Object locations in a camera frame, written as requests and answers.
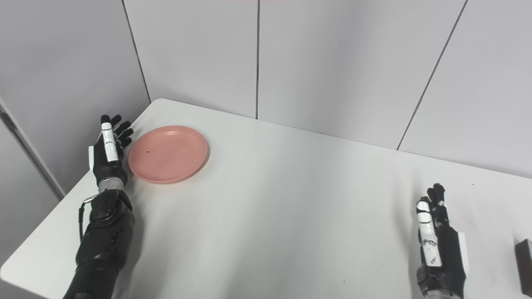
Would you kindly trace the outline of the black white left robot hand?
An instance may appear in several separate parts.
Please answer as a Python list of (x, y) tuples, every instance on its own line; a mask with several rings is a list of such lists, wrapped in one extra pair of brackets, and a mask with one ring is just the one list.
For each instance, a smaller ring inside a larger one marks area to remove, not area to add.
[[(96, 183), (99, 185), (105, 179), (118, 178), (125, 186), (128, 182), (128, 175), (125, 171), (122, 160), (125, 156), (126, 148), (132, 143), (132, 134), (134, 133), (131, 127), (131, 121), (123, 121), (120, 114), (110, 117), (104, 114), (100, 118), (101, 125), (108, 124), (107, 130), (101, 128), (97, 142), (92, 146), (93, 160), (91, 163), (92, 172), (96, 178)], [(116, 152), (116, 160), (108, 161), (108, 155), (105, 151), (104, 136), (112, 136), (114, 138), (114, 151)]]

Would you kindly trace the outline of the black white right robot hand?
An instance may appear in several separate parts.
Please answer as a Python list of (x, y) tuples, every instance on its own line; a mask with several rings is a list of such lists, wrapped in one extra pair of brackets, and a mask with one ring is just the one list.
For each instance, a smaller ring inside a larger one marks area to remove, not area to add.
[(463, 299), (466, 267), (461, 248), (463, 235), (448, 217), (445, 189), (440, 183), (427, 189), (416, 203), (421, 266), (416, 271), (425, 299)]

